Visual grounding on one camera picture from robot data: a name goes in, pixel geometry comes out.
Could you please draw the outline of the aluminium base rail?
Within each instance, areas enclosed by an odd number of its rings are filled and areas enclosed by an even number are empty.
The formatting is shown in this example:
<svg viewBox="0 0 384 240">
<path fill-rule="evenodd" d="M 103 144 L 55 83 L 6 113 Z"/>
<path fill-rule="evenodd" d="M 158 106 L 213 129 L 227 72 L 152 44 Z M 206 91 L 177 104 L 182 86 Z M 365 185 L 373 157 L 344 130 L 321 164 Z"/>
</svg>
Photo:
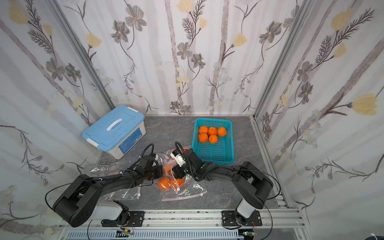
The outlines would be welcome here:
<svg viewBox="0 0 384 240">
<path fill-rule="evenodd" d="M 227 227 L 223 210 L 145 210 L 139 226 L 102 227 L 100 221 L 72 228 L 61 223 L 55 240 L 309 240 L 296 209 L 263 209 L 249 226 Z"/>
</svg>

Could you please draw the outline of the orange from bag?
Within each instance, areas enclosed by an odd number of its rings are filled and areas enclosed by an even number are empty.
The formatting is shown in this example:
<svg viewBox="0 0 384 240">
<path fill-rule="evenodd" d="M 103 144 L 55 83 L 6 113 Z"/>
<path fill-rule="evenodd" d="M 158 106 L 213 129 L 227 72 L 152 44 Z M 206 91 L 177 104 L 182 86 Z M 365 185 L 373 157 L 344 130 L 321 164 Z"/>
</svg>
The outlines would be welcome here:
<svg viewBox="0 0 384 240">
<path fill-rule="evenodd" d="M 217 135 L 210 135 L 209 136 L 209 142 L 210 144 L 216 144 L 218 142 L 218 136 Z"/>
</svg>

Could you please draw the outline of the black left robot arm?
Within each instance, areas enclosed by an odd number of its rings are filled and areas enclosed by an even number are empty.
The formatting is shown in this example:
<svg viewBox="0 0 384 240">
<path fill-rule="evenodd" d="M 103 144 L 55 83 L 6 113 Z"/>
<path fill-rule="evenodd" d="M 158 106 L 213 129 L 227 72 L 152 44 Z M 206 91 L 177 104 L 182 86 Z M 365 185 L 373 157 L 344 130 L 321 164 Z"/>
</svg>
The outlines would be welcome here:
<svg viewBox="0 0 384 240">
<path fill-rule="evenodd" d="M 154 148 L 154 144 L 146 146 L 139 159 L 118 174 L 99 178 L 84 174 L 64 184 L 68 188 L 49 208 L 71 227 L 79 227 L 90 219 L 100 197 L 162 177 L 162 166 L 156 160 Z"/>
</svg>

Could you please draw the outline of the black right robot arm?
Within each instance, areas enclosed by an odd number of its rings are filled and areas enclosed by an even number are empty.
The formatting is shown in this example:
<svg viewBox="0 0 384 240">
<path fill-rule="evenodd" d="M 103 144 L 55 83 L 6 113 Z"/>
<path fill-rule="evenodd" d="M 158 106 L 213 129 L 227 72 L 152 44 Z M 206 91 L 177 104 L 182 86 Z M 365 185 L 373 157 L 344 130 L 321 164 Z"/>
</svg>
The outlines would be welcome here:
<svg viewBox="0 0 384 240">
<path fill-rule="evenodd" d="M 192 150 L 185 150 L 175 142 L 176 150 L 172 157 L 177 165 L 172 167 L 176 179 L 190 175 L 196 182 L 229 181 L 239 191 L 243 199 L 256 209 L 262 209 L 277 180 L 270 174 L 258 170 L 252 163 L 243 162 L 236 166 L 222 166 L 212 162 L 203 162 Z"/>
</svg>

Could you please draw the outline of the teal plastic basket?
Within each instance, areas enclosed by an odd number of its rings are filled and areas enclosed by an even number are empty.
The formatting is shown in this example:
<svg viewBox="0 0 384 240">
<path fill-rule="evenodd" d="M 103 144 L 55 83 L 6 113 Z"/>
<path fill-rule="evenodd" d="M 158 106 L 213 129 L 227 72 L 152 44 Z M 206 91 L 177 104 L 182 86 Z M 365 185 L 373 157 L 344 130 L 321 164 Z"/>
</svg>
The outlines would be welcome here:
<svg viewBox="0 0 384 240">
<path fill-rule="evenodd" d="M 229 120 L 197 118 L 192 150 L 204 162 L 231 165 L 235 162 L 233 124 Z"/>
</svg>

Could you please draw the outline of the blue lid storage box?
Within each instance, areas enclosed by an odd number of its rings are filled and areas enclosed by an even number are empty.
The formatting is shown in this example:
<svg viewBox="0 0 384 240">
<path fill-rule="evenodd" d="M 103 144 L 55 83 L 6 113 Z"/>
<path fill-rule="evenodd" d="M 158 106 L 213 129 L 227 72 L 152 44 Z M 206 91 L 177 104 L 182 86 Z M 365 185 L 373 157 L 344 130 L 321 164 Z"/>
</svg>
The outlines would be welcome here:
<svg viewBox="0 0 384 240">
<path fill-rule="evenodd" d="M 139 111 L 120 105 L 87 128 L 82 137 L 119 160 L 146 134 L 144 120 Z"/>
</svg>

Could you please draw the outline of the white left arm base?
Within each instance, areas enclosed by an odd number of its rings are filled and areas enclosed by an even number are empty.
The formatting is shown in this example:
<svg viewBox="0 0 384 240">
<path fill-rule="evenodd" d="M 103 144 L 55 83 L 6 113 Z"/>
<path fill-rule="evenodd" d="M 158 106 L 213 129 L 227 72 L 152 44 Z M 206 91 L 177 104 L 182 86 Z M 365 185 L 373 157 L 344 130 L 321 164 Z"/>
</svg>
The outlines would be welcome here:
<svg viewBox="0 0 384 240">
<path fill-rule="evenodd" d="M 145 211 L 133 211 L 121 202 L 96 204 L 89 221 L 99 221 L 103 227 L 142 227 Z"/>
</svg>

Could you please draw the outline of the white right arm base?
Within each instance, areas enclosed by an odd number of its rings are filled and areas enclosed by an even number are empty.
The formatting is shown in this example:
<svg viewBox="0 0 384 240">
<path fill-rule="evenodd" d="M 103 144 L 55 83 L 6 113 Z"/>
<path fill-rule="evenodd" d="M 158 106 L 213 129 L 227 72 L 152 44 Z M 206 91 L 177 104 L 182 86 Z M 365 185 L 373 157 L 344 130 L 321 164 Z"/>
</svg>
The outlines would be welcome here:
<svg viewBox="0 0 384 240">
<path fill-rule="evenodd" d="M 222 211 L 222 226 L 229 230 L 241 227 L 260 227 L 263 225 L 260 212 L 244 199 L 235 210 Z"/>
</svg>

